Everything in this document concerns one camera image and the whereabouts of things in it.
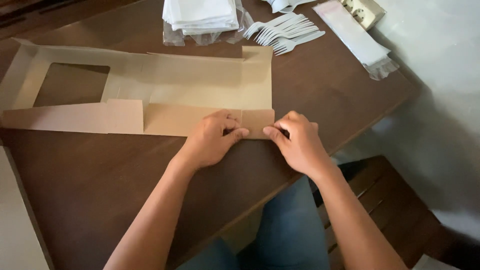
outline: window cutout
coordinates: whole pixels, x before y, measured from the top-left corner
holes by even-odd
[[[109,66],[52,63],[33,107],[100,102],[109,72]]]

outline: forearm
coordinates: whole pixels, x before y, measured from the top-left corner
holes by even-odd
[[[314,177],[332,224],[346,269],[406,270],[336,166]]]
[[[163,269],[193,170],[173,159],[104,269]]]

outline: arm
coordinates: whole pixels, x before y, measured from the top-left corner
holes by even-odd
[[[280,129],[287,130],[285,137]],[[294,111],[264,128],[280,148],[288,164],[308,175],[324,199],[338,246],[348,270],[406,270],[392,248],[347,184],[340,169],[325,152],[318,125]]]
[[[231,132],[223,136],[224,130]],[[205,117],[168,164],[104,269],[164,269],[191,177],[199,168],[218,163],[248,133],[228,110]]]

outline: hand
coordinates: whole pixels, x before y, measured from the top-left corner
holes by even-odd
[[[287,130],[290,138],[281,129]],[[303,114],[291,111],[263,132],[280,148],[290,167],[312,179],[322,178],[323,168],[333,165],[318,137],[318,124],[309,122]]]
[[[205,116],[193,129],[187,141],[175,156],[193,170],[217,164],[230,147],[249,134],[240,128],[230,111],[220,110]]]

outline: clear plastic packaging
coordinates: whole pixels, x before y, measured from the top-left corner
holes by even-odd
[[[387,54],[389,49],[378,44],[337,0],[313,8],[370,74],[381,80],[399,68]]]
[[[172,30],[172,26],[163,21],[163,44],[166,46],[185,46],[185,40],[192,39],[199,46],[205,46],[216,42],[226,41],[234,44],[243,39],[243,33],[253,24],[253,19],[243,8],[241,0],[235,0],[235,7],[237,9],[237,19],[239,28],[226,32],[216,32],[210,34],[191,35],[186,36],[182,30]]]

